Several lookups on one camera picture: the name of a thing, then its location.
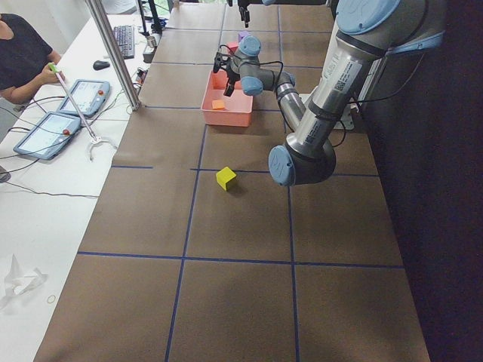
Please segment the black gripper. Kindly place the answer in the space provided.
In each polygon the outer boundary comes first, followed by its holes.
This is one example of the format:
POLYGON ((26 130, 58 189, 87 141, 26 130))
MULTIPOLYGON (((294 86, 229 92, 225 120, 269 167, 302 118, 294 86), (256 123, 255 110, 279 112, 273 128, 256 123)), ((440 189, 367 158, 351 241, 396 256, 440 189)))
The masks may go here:
POLYGON ((231 97, 235 90, 235 83, 241 80, 241 76, 231 68, 226 68, 226 74, 228 78, 228 83, 226 84, 223 95, 225 97, 231 97))
POLYGON ((250 5, 249 0, 237 0, 237 5, 239 7, 240 18, 245 28, 249 27, 249 23, 251 20, 250 11, 248 10, 248 6, 250 5))

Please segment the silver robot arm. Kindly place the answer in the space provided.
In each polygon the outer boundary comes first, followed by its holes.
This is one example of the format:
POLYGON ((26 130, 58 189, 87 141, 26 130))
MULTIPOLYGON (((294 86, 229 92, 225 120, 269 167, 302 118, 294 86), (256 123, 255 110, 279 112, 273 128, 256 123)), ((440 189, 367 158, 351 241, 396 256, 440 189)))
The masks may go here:
POLYGON ((446 10, 445 1, 340 1, 330 40, 333 52, 306 102, 300 99, 293 75, 262 68, 258 38, 246 36, 236 51, 218 52, 213 71, 226 71, 225 95, 232 94, 236 82, 248 96, 272 91, 293 129, 285 143, 269 153, 273 180, 294 186, 330 177, 336 155, 328 137, 354 93, 361 90, 373 62, 438 47, 446 10))

